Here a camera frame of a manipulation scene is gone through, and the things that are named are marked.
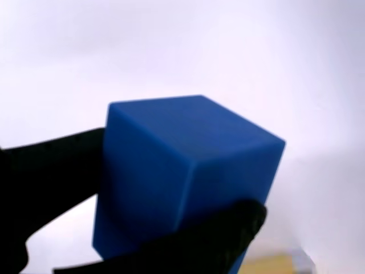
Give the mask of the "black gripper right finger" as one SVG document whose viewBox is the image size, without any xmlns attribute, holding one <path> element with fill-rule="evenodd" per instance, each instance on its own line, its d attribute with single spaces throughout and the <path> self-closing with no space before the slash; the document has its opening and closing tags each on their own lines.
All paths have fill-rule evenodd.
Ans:
<svg viewBox="0 0 365 274">
<path fill-rule="evenodd" d="M 260 231 L 266 215 L 261 203 L 242 200 L 134 253 L 54 273 L 228 273 Z"/>
</svg>

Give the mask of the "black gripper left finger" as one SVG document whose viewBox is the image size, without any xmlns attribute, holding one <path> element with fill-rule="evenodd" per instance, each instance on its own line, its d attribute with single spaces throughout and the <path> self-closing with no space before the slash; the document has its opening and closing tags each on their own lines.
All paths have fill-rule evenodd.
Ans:
<svg viewBox="0 0 365 274">
<path fill-rule="evenodd" d="M 20 273 L 28 238 L 98 192 L 103 137 L 97 128 L 1 150 L 1 273 Z"/>
</svg>

